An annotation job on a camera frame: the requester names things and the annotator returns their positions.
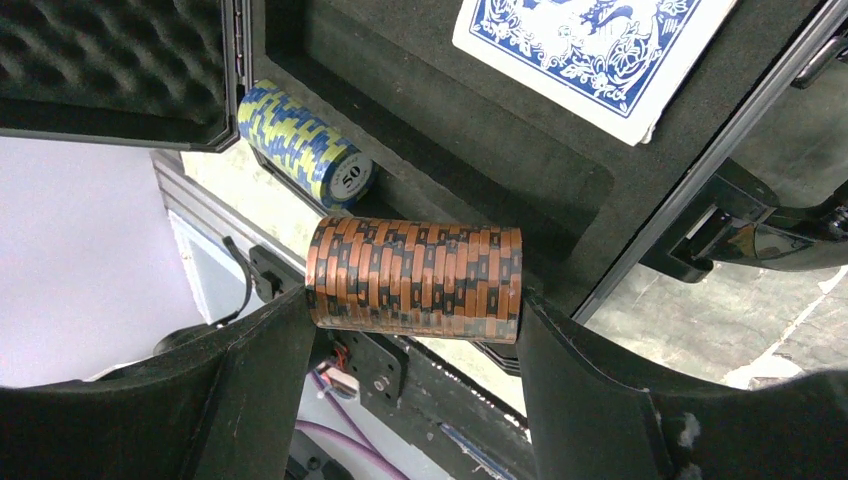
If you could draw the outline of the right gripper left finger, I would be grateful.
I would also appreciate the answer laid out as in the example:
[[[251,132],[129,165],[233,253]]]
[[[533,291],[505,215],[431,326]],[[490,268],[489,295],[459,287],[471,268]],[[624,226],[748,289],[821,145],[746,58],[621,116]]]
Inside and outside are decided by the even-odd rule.
[[[5,479],[280,479],[315,327],[294,289],[97,381],[1,392]]]

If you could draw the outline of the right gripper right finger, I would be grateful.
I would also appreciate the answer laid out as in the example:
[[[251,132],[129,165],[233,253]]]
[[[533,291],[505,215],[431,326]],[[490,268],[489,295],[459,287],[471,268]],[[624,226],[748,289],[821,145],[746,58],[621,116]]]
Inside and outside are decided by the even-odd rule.
[[[541,479],[843,479],[847,374],[757,390],[641,357],[523,295],[517,351]]]

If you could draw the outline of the dark brown poker chip stack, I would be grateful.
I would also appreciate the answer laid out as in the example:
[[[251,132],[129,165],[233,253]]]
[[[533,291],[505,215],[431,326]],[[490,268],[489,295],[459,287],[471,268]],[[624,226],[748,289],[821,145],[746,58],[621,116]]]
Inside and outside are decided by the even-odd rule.
[[[306,258],[313,322],[337,330],[513,344],[522,309],[515,227],[326,217]]]

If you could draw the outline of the grey-green poker chip stack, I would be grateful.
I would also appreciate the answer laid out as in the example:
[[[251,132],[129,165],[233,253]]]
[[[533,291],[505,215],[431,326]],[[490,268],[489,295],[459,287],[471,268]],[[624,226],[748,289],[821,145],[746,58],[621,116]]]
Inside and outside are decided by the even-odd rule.
[[[241,100],[241,137],[326,209],[347,209],[370,189],[377,163],[351,140],[269,80]]]

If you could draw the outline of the black poker set case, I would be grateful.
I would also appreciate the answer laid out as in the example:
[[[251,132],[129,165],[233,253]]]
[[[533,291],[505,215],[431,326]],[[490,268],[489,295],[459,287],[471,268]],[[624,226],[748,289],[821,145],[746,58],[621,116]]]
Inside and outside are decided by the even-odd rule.
[[[651,221],[644,264],[686,282],[754,265],[715,221],[686,239],[676,194],[730,118],[823,15],[822,1],[739,1],[664,109],[628,147],[450,43],[455,1],[5,1],[1,129],[51,140],[185,147],[220,199],[280,208],[265,161],[228,160],[236,102],[270,78],[380,165],[360,215],[520,226],[530,272],[579,310],[603,298]]]

